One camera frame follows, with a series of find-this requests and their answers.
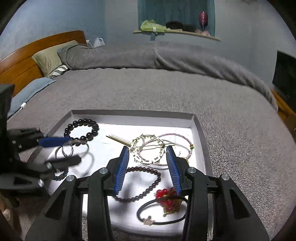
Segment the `pillow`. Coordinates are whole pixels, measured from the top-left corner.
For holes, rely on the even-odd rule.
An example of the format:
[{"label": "pillow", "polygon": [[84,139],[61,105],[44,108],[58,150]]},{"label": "pillow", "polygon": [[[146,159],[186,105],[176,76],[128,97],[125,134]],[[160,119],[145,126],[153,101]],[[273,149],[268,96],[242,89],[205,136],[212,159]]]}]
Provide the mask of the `pillow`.
[{"label": "pillow", "polygon": [[23,88],[15,97],[11,100],[10,111],[7,117],[13,115],[21,105],[27,102],[36,93],[43,90],[46,86],[52,84],[55,80],[49,78],[35,79],[29,83],[25,88]]},{"label": "pillow", "polygon": [[51,76],[51,78],[53,78],[53,77],[58,77],[58,76],[60,76],[60,75],[62,75],[63,73],[65,73],[66,71],[68,70],[68,67],[67,67],[67,65],[61,65],[60,67],[58,67],[56,70],[54,70],[51,74],[50,74],[50,76]]},{"label": "pillow", "polygon": [[57,55],[57,50],[68,46],[68,45],[76,45],[78,44],[77,41],[72,40],[70,42],[55,45],[49,47],[47,49],[43,49],[32,56],[32,59],[38,64],[39,68],[41,69],[42,73],[45,77],[52,77],[52,72],[56,70],[58,67],[63,65],[59,56]]}]

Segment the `pink balloon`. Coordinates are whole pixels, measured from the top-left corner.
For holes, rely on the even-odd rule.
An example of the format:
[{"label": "pink balloon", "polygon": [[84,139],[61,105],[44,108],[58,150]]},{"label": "pink balloon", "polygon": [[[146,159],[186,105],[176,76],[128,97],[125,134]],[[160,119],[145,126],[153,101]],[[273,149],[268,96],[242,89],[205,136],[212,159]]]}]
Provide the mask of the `pink balloon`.
[{"label": "pink balloon", "polygon": [[205,11],[202,11],[200,13],[199,19],[200,19],[201,27],[202,28],[206,27],[207,26],[207,13]]}]

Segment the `blue pillow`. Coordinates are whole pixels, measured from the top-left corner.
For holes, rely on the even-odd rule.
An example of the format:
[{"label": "blue pillow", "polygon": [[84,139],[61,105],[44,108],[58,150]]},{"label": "blue pillow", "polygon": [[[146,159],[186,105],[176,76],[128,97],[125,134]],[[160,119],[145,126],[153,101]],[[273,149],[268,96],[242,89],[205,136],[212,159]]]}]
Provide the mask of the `blue pillow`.
[{"label": "blue pillow", "polygon": [[15,97],[12,98],[8,117],[17,112],[24,102],[27,102],[36,93],[43,90],[46,86],[52,84],[53,82],[55,82],[55,80],[52,80],[50,78],[40,78],[35,79],[31,83],[29,83]]}]

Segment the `silver ring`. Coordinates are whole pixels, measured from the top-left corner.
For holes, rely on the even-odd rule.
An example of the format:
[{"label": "silver ring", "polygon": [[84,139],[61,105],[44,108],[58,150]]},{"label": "silver ring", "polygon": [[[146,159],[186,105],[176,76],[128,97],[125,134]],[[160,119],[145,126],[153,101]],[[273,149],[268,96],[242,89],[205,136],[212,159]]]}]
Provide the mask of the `silver ring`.
[{"label": "silver ring", "polygon": [[[57,159],[57,153],[58,153],[59,149],[61,149],[61,148],[62,148],[62,153],[63,153],[63,156],[64,156],[64,157],[71,157],[71,156],[73,155],[73,152],[74,152],[73,145],[76,144],[76,143],[83,143],[83,144],[85,144],[85,145],[87,146],[87,150],[86,150],[86,152],[81,156],[81,158],[85,157],[85,155],[86,155],[86,154],[88,153],[88,151],[89,151],[89,145],[87,144],[87,142],[86,142],[86,141],[82,141],[82,140],[70,140],[70,141],[66,142],[64,145],[59,146],[59,147],[56,149],[56,151],[55,151],[55,153],[54,153],[55,158]],[[70,153],[70,155],[67,155],[67,154],[64,152],[64,146],[66,146],[66,145],[70,145],[70,146],[71,146],[71,153]]]}]

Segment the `window sill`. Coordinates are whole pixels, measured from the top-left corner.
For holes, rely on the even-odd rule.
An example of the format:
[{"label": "window sill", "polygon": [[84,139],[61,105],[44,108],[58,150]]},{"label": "window sill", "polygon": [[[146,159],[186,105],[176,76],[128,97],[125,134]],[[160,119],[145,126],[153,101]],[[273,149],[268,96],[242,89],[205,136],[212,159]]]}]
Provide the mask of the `window sill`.
[{"label": "window sill", "polygon": [[[134,34],[137,34],[137,33],[141,33],[141,32],[142,32],[141,30],[135,30],[133,33]],[[212,39],[212,40],[216,40],[216,41],[221,42],[220,39],[217,39],[215,37],[206,36],[206,35],[202,35],[202,34],[194,33],[194,32],[187,32],[187,31],[180,31],[180,30],[175,30],[175,29],[169,29],[165,33],[188,34],[188,35],[204,37],[204,38],[208,38],[208,39]]]}]

